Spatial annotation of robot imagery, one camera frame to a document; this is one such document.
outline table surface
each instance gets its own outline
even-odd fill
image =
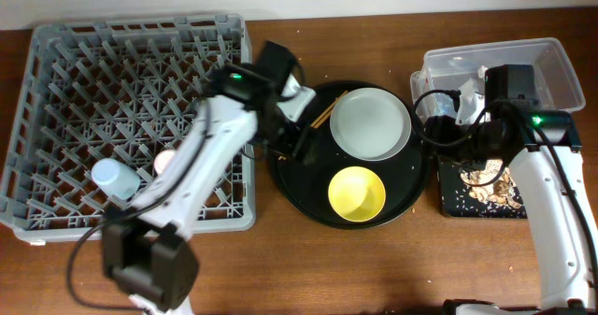
[[[287,46],[309,85],[358,79],[410,99],[409,77],[427,50],[537,37],[561,40],[586,107],[576,113],[584,178],[598,208],[598,8],[440,13],[301,21],[250,21],[253,52],[266,39]],[[4,158],[30,31],[0,32],[0,155]],[[245,232],[195,236],[202,267],[196,313],[377,313],[437,307],[445,299],[537,306],[539,277],[528,223],[450,219],[439,213],[435,177],[409,211],[384,226],[336,230],[311,221],[256,166],[257,222]],[[0,305],[6,314],[97,314],[64,287],[72,243],[31,247],[0,227]],[[97,242],[78,258],[79,292],[129,305],[100,273]]]

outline yellow bowl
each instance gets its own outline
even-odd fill
[[[350,222],[367,222],[384,207],[386,191],[372,170],[350,166],[336,173],[328,186],[333,210]]]

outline chopsticks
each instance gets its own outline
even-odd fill
[[[345,96],[345,94],[347,94],[349,91],[344,91],[342,94],[340,94],[336,100],[328,107],[326,108],[326,110],[324,110],[320,116],[311,123],[311,127],[318,129],[320,128],[320,126],[326,122],[326,120],[328,120],[328,118],[330,118],[330,115],[333,113],[333,108],[335,107],[336,103],[338,102],[338,100],[340,100],[340,98],[342,98],[343,96]]]

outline dish rack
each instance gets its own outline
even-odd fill
[[[154,156],[191,129],[192,100],[213,69],[250,60],[245,22],[234,14],[37,27],[0,184],[0,222],[42,245],[77,240],[109,206],[127,208],[130,201],[93,183],[93,164],[110,157],[130,166],[141,193],[157,176]],[[194,231],[250,228],[253,181],[253,161],[239,153]]]

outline black round tray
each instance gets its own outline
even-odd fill
[[[299,123],[312,123],[342,92],[364,87],[381,88],[361,81],[335,81],[315,87],[317,99],[306,108]],[[307,217],[328,226],[362,229],[392,221],[420,197],[430,174],[430,161],[421,155],[420,140],[413,131],[399,153],[377,162],[356,159],[340,149],[330,132],[330,120],[318,129],[317,138],[312,143],[318,144],[317,155],[307,165],[293,160],[279,160],[277,155],[270,154],[268,166],[277,186],[289,201]],[[333,176],[353,165],[374,171],[382,179],[386,190],[384,208],[368,222],[342,219],[328,201],[328,185]]]

